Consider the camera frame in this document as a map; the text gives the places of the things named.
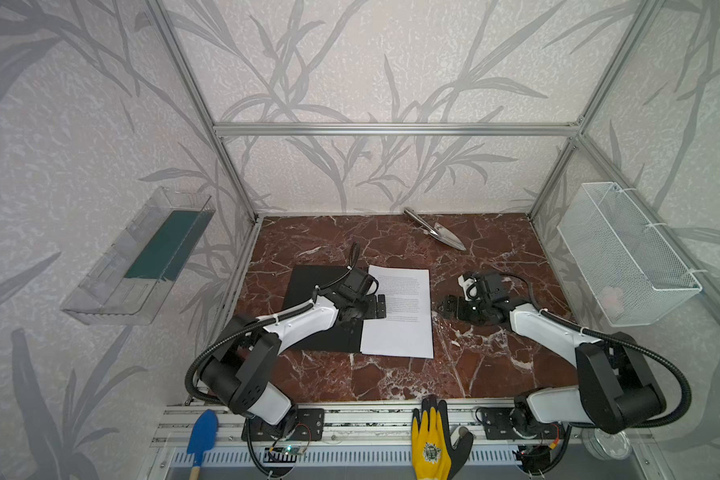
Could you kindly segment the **printed paper sheet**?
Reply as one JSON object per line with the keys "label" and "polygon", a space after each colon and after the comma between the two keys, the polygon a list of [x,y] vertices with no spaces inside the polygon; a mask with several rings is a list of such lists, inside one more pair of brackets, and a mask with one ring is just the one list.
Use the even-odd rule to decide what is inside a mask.
{"label": "printed paper sheet", "polygon": [[434,358],[429,271],[370,266],[386,300],[386,317],[365,320],[364,355]]}

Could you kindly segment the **black file folder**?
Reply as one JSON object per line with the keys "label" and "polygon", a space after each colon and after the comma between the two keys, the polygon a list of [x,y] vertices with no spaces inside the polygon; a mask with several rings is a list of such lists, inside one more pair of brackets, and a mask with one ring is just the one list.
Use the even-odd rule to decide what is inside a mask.
{"label": "black file folder", "polygon": [[341,324],[335,291],[352,268],[296,266],[273,330],[281,350],[358,353],[365,320]]}

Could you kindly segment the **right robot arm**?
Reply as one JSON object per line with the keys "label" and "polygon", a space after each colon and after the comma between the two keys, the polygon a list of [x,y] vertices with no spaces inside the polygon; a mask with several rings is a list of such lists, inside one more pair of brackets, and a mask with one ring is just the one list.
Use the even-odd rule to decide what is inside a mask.
{"label": "right robot arm", "polygon": [[437,311],[445,319],[498,326],[531,339],[575,368],[576,385],[515,398],[512,422],[518,434],[552,423],[617,434],[665,426],[687,412],[688,382],[671,362],[622,332],[605,334],[552,313],[534,293],[511,294],[508,277],[467,272],[458,279],[462,295],[445,296]]}

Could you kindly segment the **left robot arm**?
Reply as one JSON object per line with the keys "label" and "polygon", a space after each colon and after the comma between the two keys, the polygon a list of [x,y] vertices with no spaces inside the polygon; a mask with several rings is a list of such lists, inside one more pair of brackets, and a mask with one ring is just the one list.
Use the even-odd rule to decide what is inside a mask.
{"label": "left robot arm", "polygon": [[188,393],[248,419],[290,429],[297,407],[271,383],[278,357],[336,325],[385,318],[386,301],[378,287],[378,280],[368,272],[349,267],[329,284],[314,286],[304,302],[291,308],[258,317],[234,316],[188,368]]}

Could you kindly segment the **silver metal trowel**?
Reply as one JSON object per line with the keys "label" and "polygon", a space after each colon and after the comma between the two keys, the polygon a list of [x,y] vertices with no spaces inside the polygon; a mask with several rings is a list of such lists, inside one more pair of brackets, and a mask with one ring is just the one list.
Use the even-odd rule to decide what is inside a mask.
{"label": "silver metal trowel", "polygon": [[451,232],[449,229],[447,229],[440,223],[435,222],[434,224],[430,224],[409,207],[405,207],[403,209],[403,212],[411,220],[424,228],[427,234],[433,237],[435,240],[459,251],[466,250],[466,246],[463,244],[463,242],[453,232]]}

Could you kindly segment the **pink object in basket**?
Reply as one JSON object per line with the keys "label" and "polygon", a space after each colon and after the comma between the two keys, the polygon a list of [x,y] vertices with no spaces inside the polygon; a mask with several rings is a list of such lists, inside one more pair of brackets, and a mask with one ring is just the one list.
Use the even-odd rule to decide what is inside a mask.
{"label": "pink object in basket", "polygon": [[624,313],[624,291],[622,288],[606,286],[597,295],[597,299],[609,320],[618,319]]}

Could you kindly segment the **yellow black work glove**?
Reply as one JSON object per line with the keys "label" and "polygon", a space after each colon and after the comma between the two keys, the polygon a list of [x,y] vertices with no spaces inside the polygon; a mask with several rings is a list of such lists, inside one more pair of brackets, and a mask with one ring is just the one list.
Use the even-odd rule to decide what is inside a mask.
{"label": "yellow black work glove", "polygon": [[430,395],[413,410],[412,465],[417,479],[451,480],[466,464],[474,435],[464,426],[451,432],[448,405]]}

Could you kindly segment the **green circuit board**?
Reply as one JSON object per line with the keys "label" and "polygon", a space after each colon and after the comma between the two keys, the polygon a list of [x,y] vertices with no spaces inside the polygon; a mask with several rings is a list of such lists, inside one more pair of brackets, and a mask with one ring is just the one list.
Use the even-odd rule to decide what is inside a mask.
{"label": "green circuit board", "polygon": [[295,463],[308,452],[308,444],[276,444],[265,450],[265,460],[270,463]]}

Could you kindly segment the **clear round plastic lid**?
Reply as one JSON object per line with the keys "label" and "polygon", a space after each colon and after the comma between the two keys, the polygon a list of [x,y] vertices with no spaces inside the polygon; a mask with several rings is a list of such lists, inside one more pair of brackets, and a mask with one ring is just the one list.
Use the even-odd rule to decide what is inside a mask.
{"label": "clear round plastic lid", "polygon": [[602,461],[625,460],[632,454],[632,445],[625,432],[609,434],[600,429],[581,431],[581,441],[587,451]]}

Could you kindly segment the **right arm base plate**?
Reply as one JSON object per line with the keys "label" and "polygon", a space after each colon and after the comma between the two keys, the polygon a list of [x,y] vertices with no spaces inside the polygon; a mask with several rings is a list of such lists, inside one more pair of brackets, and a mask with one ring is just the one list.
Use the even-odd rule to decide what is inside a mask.
{"label": "right arm base plate", "polygon": [[478,407],[476,420],[488,440],[552,441],[559,437],[555,423],[540,423],[519,407]]}

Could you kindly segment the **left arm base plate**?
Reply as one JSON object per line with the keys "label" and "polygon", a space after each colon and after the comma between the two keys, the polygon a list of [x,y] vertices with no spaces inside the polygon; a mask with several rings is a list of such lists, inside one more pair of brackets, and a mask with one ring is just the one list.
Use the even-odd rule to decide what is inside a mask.
{"label": "left arm base plate", "polygon": [[260,417],[247,419],[241,434],[243,441],[274,440],[320,441],[325,425],[325,410],[293,406],[278,423],[272,425]]}

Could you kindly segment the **clear plastic wall tray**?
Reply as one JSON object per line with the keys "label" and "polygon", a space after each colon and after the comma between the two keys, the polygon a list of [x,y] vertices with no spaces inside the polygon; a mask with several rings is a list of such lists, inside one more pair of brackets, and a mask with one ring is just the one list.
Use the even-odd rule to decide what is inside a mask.
{"label": "clear plastic wall tray", "polygon": [[157,188],[61,311],[89,326],[151,324],[215,212],[210,194]]}

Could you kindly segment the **aluminium frame post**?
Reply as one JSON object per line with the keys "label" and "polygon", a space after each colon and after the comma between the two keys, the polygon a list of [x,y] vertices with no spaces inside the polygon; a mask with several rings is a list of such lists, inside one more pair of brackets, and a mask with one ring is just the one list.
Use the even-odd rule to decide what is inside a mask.
{"label": "aluminium frame post", "polygon": [[214,151],[218,160],[221,162],[227,177],[229,178],[232,186],[242,202],[242,205],[246,211],[248,218],[255,223],[258,220],[257,212],[253,206],[253,203],[241,182],[240,176],[230,159],[230,156],[226,150],[226,147],[222,144],[220,138],[216,135],[214,130],[214,121],[210,115],[210,112],[205,105],[204,99],[197,85],[196,79],[191,71],[190,65],[187,62],[178,36],[173,29],[172,22],[169,18],[167,10],[164,8],[162,3],[158,0],[147,0],[147,9],[149,15],[154,21],[154,25],[159,32],[162,42],[165,45],[168,56],[172,61],[182,85],[184,86],[191,103],[198,115],[200,120],[201,128],[208,138],[211,149]]}

